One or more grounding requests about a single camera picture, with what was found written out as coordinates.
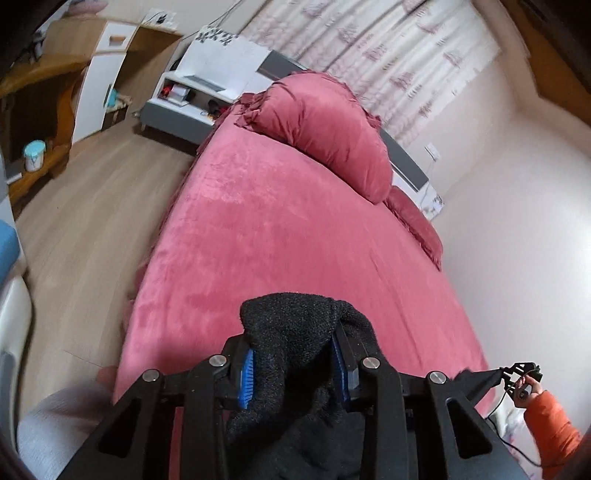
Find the orange sleeve right forearm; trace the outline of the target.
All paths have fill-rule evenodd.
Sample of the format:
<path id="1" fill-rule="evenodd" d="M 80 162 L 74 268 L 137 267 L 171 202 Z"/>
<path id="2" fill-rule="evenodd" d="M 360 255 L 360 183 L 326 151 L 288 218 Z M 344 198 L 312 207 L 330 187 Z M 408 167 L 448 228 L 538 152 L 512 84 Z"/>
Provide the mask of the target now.
<path id="1" fill-rule="evenodd" d="M 524 418 L 538 449 L 542 477 L 553 479 L 578 448 L 582 435 L 548 390 L 529 402 Z"/>

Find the person's right hand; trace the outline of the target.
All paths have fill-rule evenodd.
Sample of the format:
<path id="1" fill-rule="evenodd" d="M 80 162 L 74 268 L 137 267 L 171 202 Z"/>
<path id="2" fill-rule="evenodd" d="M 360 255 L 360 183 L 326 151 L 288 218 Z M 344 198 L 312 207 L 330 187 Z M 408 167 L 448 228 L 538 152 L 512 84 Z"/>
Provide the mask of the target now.
<path id="1" fill-rule="evenodd" d="M 517 408 L 527 409 L 528 405 L 544 392 L 542 384 L 530 375 L 519 378 L 515 384 L 513 402 Z"/>

